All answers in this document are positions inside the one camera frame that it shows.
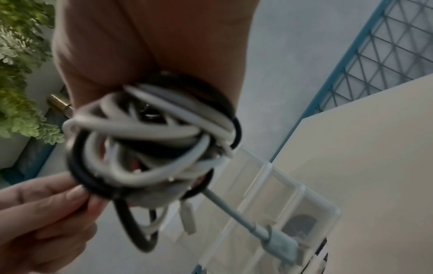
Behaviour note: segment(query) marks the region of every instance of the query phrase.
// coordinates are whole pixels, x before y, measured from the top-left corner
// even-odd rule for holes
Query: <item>tangled cable bundle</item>
[[[72,127],[72,175],[91,193],[114,201],[125,231],[144,252],[155,247],[169,204],[205,190],[213,169],[233,156],[241,138],[234,109],[219,91],[173,73],[83,106],[64,124],[65,132]],[[138,225],[129,204],[148,209],[150,224]]]

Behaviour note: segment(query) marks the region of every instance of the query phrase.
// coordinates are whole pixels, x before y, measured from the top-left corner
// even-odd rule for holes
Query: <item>beige panel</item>
[[[275,166],[342,210],[325,274],[433,273],[433,75],[304,119]]]

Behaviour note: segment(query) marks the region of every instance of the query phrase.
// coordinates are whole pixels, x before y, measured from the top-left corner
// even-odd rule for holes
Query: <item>gold metal cylinder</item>
[[[57,113],[64,115],[66,118],[72,118],[74,109],[68,98],[60,94],[51,94],[46,103]]]

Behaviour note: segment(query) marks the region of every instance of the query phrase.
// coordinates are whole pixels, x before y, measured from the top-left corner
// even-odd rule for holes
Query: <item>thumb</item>
[[[90,195],[82,186],[45,199],[0,211],[0,245],[55,223],[84,205]]]

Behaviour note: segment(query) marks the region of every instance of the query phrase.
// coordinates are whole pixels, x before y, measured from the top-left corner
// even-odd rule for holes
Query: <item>white cable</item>
[[[225,156],[233,156],[230,144],[235,127],[231,119],[183,92],[149,84],[124,89],[126,92],[111,93],[83,106],[63,128],[67,137],[76,134],[77,128],[90,131],[83,162],[107,183],[137,189],[127,202],[147,209],[163,208],[154,222],[141,226],[150,235],[162,225],[170,203],[222,164]],[[140,117],[141,108],[149,105],[159,111],[165,124]],[[184,153],[174,159],[147,154],[128,146],[129,140],[153,142]],[[210,145],[212,140],[217,146]],[[147,170],[132,170],[126,164],[132,161],[141,162]]]

